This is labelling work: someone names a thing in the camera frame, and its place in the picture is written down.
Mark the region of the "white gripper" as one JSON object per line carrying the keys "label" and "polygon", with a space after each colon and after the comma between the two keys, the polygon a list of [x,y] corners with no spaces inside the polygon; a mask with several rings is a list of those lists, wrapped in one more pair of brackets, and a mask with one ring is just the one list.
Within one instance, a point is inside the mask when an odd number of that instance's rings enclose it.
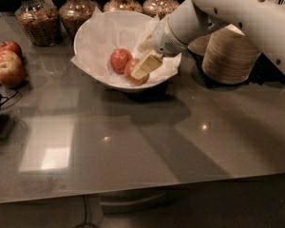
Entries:
{"label": "white gripper", "polygon": [[141,80],[162,65],[163,55],[174,57],[186,51],[186,28],[187,24],[174,16],[161,19],[152,33],[138,45],[137,51],[143,55],[133,68],[131,76]]}

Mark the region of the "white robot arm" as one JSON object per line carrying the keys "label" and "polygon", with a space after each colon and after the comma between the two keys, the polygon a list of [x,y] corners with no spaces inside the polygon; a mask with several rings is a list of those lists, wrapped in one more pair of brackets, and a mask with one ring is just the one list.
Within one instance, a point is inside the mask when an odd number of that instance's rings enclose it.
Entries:
{"label": "white robot arm", "polygon": [[285,75],[285,8],[269,0],[184,0],[138,45],[176,56],[198,37],[232,24]]}

